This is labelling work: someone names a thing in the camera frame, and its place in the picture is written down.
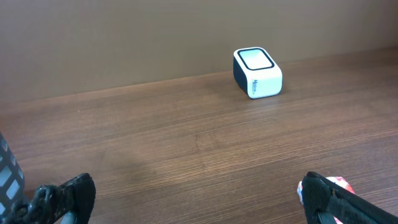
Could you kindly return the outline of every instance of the white box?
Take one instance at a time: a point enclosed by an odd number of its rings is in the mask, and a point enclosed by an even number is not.
[[[282,90],[282,71],[261,47],[234,52],[234,77],[252,99],[274,96]]]

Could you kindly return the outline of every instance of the rounded cube device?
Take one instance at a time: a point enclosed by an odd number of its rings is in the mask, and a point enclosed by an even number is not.
[[[261,47],[234,52],[234,77],[252,99],[274,96],[282,90],[282,71]]]

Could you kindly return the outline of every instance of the wooden table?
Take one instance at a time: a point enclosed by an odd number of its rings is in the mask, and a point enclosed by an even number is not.
[[[310,170],[398,215],[398,48],[281,69],[269,98],[221,72],[1,105],[0,130],[28,190],[93,176],[91,223],[305,223]]]

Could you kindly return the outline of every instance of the black robotic claw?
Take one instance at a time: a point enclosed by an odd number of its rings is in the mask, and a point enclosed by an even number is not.
[[[30,203],[18,201],[2,218],[5,224],[53,224],[65,214],[73,224],[87,224],[95,201],[95,185],[89,174],[80,174],[60,185],[44,185]]]
[[[398,223],[398,218],[347,191],[316,172],[302,182],[305,216],[309,224]]]

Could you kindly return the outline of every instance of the wooden desk surface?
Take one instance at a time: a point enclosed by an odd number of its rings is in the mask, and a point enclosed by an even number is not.
[[[0,130],[26,189],[93,176],[91,223],[305,223],[310,170],[398,215],[398,49],[281,69],[270,98],[221,72],[2,105]]]

